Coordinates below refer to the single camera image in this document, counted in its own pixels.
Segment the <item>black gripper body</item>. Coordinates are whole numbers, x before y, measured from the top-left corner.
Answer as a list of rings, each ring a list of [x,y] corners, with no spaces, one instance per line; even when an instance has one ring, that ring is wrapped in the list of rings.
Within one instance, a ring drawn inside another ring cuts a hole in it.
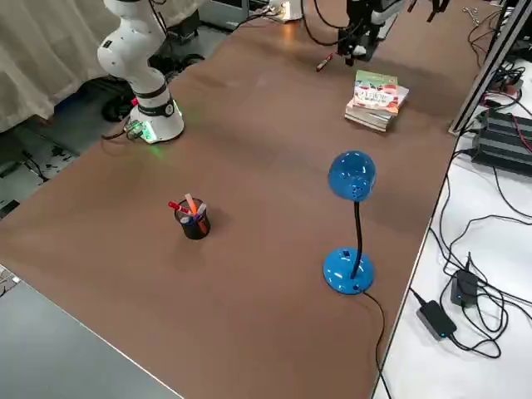
[[[361,32],[371,21],[372,2],[370,0],[347,0],[347,29],[351,32]]]

